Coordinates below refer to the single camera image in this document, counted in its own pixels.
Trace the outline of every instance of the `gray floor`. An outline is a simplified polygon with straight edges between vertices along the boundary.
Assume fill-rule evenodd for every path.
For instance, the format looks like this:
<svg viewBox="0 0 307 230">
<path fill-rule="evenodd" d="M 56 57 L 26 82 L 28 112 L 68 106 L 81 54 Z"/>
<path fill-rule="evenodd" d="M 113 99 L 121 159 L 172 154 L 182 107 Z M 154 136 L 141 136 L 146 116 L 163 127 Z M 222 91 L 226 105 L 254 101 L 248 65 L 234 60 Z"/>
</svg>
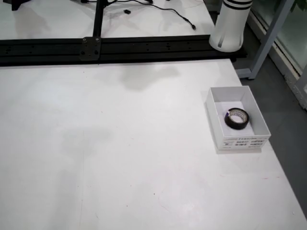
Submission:
<svg viewBox="0 0 307 230">
<path fill-rule="evenodd" d="M 244 44 L 252 58 L 260 43 L 248 26 Z M 256 98 L 272 134 L 271 145 L 307 217 L 307 112 L 269 57 L 255 80 L 241 82 L 251 88 Z"/>
</svg>

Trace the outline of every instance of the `white tabletop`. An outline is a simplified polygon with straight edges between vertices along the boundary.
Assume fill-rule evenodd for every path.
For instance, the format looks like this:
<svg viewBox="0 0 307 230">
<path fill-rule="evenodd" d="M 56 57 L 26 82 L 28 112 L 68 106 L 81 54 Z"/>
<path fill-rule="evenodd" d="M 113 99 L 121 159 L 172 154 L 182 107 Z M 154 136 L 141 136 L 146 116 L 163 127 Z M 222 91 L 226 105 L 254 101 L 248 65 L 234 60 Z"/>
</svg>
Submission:
<svg viewBox="0 0 307 230">
<path fill-rule="evenodd" d="M 105 9 L 102 37 L 209 35 L 214 24 L 203 0 L 154 0 L 173 8 L 196 25 L 191 26 L 172 11 L 138 3 L 116 3 Z M 71 0 L 31 0 L 19 10 L 0 2 L 0 39 L 83 38 L 93 35 L 96 3 Z"/>
<path fill-rule="evenodd" d="M 221 154 L 229 60 L 0 71 L 1 230 L 289 230 L 307 223 L 269 143 Z"/>
</svg>

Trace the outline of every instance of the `roll of tape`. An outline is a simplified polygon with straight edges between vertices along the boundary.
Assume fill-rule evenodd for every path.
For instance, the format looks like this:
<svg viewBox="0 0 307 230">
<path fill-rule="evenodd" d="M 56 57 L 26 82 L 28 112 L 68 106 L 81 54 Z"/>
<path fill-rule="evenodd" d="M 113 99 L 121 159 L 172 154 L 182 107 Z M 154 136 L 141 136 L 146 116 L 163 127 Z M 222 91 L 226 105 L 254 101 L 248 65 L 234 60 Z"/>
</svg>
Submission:
<svg viewBox="0 0 307 230">
<path fill-rule="evenodd" d="M 241 121 L 237 121 L 235 117 L 241 118 Z M 225 115 L 225 123 L 229 127 L 241 130 L 244 129 L 249 123 L 249 115 L 243 109 L 231 108 L 227 111 Z"/>
</svg>

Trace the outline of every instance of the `white cardboard box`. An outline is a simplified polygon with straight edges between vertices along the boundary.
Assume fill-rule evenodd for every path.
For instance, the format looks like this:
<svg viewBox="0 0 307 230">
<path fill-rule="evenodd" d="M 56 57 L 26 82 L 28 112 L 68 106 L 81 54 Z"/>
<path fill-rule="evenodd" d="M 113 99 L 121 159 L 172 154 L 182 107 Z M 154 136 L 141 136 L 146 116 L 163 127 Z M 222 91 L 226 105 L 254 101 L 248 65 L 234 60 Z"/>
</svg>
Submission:
<svg viewBox="0 0 307 230">
<path fill-rule="evenodd" d="M 206 100 L 209 120 L 219 150 L 261 148 L 270 138 L 270 131 L 248 86 L 212 87 Z M 249 123 L 242 130 L 227 126 L 224 117 L 231 108 L 240 108 L 249 115 Z"/>
</svg>

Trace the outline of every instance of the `gray metal frame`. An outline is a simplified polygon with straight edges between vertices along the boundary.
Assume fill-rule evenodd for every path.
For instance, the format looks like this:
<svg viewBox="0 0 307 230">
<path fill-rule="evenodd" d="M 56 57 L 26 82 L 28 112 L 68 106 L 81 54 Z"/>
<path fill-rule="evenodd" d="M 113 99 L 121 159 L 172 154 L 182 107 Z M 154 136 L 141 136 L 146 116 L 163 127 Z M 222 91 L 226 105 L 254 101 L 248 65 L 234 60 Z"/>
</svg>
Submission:
<svg viewBox="0 0 307 230">
<path fill-rule="evenodd" d="M 294 3 L 294 0 L 283 0 L 277 9 L 277 12 L 271 22 L 271 25 L 265 35 L 261 40 L 261 46 L 252 61 L 250 68 L 248 69 L 238 69 L 237 74 L 239 78 L 255 79 L 266 56 L 268 55 L 276 37 L 279 33 L 286 17 Z"/>
</svg>

